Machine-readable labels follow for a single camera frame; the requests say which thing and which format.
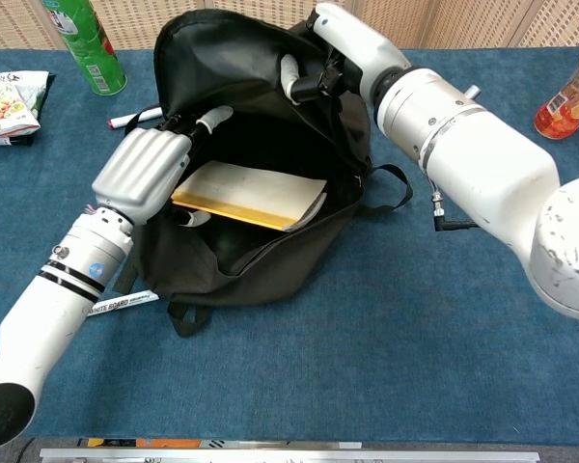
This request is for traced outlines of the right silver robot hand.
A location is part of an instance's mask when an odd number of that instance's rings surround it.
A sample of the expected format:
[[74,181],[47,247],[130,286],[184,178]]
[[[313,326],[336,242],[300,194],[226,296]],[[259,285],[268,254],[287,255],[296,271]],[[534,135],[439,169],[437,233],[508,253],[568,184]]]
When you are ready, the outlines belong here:
[[295,105],[349,90],[377,107],[395,78],[411,67],[391,41],[338,5],[317,4],[305,26],[328,44],[331,55],[324,71],[311,77],[299,75],[292,55],[282,58],[281,86]]

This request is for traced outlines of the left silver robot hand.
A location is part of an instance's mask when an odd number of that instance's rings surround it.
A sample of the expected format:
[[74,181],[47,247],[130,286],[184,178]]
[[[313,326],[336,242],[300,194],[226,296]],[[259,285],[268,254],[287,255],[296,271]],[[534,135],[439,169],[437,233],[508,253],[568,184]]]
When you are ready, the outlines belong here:
[[157,128],[130,131],[92,184],[96,212],[114,212],[133,226],[147,223],[167,203],[213,130],[233,113],[230,106],[213,108],[180,133]]

